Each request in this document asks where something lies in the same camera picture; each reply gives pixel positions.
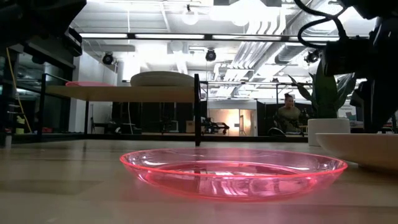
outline white planter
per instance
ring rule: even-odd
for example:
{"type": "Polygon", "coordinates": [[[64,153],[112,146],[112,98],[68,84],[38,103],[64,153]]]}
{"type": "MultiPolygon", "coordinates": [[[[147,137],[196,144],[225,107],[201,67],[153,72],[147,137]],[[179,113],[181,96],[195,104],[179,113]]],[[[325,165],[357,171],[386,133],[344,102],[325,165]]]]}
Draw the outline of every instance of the white planter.
{"type": "Polygon", "coordinates": [[[308,120],[308,144],[320,146],[316,133],[350,133],[349,119],[310,119],[308,120]]]}

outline black table leg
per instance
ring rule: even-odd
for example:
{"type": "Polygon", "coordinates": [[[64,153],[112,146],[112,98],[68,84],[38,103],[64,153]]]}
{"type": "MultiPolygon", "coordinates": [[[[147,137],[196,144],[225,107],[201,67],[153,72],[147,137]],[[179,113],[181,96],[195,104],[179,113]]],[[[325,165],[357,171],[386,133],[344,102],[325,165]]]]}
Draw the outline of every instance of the black table leg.
{"type": "Polygon", "coordinates": [[[200,119],[200,82],[199,74],[195,74],[195,102],[193,104],[193,114],[195,115],[195,145],[200,146],[201,138],[201,119],[200,119]]]}
{"type": "Polygon", "coordinates": [[[87,136],[87,131],[88,131],[88,110],[90,109],[89,105],[90,105],[90,102],[89,102],[89,101],[86,101],[85,136],[87,136]]]}

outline security camera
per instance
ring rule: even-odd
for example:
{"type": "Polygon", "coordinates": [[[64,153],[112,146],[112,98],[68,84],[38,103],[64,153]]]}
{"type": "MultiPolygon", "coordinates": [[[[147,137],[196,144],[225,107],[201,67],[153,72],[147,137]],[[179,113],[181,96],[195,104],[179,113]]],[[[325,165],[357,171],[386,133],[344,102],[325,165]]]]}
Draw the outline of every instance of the security camera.
{"type": "Polygon", "coordinates": [[[112,63],[114,62],[113,53],[112,52],[106,52],[105,56],[102,58],[102,62],[105,65],[112,65],[112,63]]]}
{"type": "Polygon", "coordinates": [[[206,61],[212,62],[214,60],[216,60],[216,52],[214,49],[208,49],[206,53],[206,61]]]}
{"type": "Polygon", "coordinates": [[[320,53],[318,50],[314,50],[313,52],[309,52],[308,55],[304,58],[307,63],[315,63],[320,58],[320,53]]]}

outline green leaf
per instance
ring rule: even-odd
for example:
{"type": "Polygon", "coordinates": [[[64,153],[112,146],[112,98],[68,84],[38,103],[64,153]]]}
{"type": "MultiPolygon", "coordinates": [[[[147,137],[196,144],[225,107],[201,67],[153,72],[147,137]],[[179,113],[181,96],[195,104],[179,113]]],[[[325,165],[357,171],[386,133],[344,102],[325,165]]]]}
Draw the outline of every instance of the green leaf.
{"type": "Polygon", "coordinates": [[[311,74],[311,73],[308,73],[308,74],[311,76],[312,81],[313,81],[313,78],[314,78],[313,74],[311,74]]]}
{"type": "Polygon", "coordinates": [[[314,92],[318,106],[318,118],[335,118],[337,117],[335,103],[338,99],[336,80],[334,76],[325,76],[322,65],[323,61],[320,61],[317,74],[314,76],[314,92]]]}
{"type": "Polygon", "coordinates": [[[356,78],[353,73],[346,74],[340,79],[340,82],[337,84],[338,99],[335,103],[336,110],[340,109],[344,105],[348,94],[354,91],[355,84],[356,78]]]}
{"type": "Polygon", "coordinates": [[[294,84],[297,85],[297,89],[298,89],[298,91],[300,92],[300,94],[301,94],[306,100],[312,101],[313,98],[312,98],[312,96],[311,96],[311,93],[310,93],[302,84],[296,82],[296,80],[295,80],[293,77],[291,77],[290,75],[288,75],[288,76],[289,76],[290,79],[292,80],[292,83],[294,83],[294,84]]]}

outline potted plant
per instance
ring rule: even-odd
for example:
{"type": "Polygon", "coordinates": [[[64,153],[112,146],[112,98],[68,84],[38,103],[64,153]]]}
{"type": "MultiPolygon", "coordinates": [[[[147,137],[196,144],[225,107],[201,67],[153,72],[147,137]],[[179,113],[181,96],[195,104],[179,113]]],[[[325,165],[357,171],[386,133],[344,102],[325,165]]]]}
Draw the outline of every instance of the potted plant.
{"type": "Polygon", "coordinates": [[[312,103],[314,119],[308,120],[308,143],[310,146],[319,146],[316,133],[350,133],[348,119],[339,119],[338,110],[344,105],[348,94],[355,89],[354,74],[339,77],[326,77],[323,73],[322,61],[319,62],[316,74],[312,75],[312,94],[291,76],[300,94],[312,103]]]}

